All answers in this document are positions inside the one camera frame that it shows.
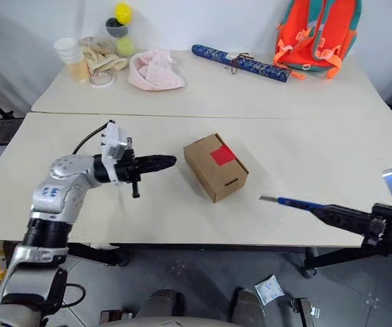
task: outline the red tape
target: red tape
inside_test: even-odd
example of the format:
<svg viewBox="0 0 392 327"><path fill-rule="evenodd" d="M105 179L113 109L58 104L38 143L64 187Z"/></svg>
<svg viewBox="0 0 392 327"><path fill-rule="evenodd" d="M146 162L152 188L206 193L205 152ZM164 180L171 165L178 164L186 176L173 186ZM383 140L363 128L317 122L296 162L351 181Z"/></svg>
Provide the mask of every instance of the red tape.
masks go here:
<svg viewBox="0 0 392 327"><path fill-rule="evenodd" d="M211 156L219 166L223 166L229 161L235 160L237 158L227 145L223 145L219 149L211 152Z"/></svg>

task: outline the cardboard box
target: cardboard box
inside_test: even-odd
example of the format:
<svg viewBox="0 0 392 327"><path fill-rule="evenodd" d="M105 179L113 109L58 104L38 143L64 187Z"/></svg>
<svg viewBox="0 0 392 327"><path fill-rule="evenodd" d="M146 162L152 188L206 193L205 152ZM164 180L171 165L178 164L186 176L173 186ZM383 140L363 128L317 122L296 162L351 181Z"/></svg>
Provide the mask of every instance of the cardboard box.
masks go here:
<svg viewBox="0 0 392 327"><path fill-rule="evenodd" d="M220 135L212 134L183 148L185 160L205 188L218 202L242 188L249 174Z"/></svg>

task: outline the orange backpack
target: orange backpack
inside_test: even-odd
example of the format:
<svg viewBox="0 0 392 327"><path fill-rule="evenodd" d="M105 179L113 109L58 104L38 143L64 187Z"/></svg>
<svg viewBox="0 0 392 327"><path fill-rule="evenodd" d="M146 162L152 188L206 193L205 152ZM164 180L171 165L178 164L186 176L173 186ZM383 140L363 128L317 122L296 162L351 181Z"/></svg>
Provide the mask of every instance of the orange backpack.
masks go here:
<svg viewBox="0 0 392 327"><path fill-rule="evenodd" d="M273 64L333 78L357 38L361 0L291 0L278 26ZM304 79L298 72L291 74Z"/></svg>

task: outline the white wall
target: white wall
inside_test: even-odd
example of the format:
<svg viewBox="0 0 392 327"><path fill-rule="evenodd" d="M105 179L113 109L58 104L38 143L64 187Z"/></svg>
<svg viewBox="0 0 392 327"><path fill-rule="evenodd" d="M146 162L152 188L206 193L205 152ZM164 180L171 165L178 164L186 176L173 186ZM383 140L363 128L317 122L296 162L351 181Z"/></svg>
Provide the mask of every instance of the white wall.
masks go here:
<svg viewBox="0 0 392 327"><path fill-rule="evenodd" d="M60 70L52 49L60 37L106 35L113 0L0 0L0 96L28 111ZM271 61L275 28L289 0L127 0L138 48L188 50L205 44ZM381 96L392 103L392 1L363 0L353 49Z"/></svg>

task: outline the white table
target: white table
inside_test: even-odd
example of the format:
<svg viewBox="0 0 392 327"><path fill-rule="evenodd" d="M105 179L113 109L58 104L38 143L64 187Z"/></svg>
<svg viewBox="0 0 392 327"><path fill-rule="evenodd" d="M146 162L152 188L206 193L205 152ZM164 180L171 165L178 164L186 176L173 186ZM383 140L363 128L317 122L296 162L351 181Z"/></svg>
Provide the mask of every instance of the white table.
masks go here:
<svg viewBox="0 0 392 327"><path fill-rule="evenodd" d="M286 196L363 211L392 204L380 173L392 166L392 119L214 119L28 114L0 158L0 239L20 240L31 194L49 165L90 131L115 119L137 155L175 155L177 164L130 185L88 192L72 242L358 247L362 238L313 215L258 198ZM183 147L218 132L250 171L246 185L212 203L188 168ZM96 154L92 138L79 152Z"/></svg>
<svg viewBox="0 0 392 327"><path fill-rule="evenodd" d="M127 82L129 69L116 83L95 89L74 82L66 70L55 78L32 107L34 112L136 114L241 118L391 119L392 113L358 68L353 57L333 80L310 75L287 83L174 51L174 70L185 79L182 89L148 92Z"/></svg>

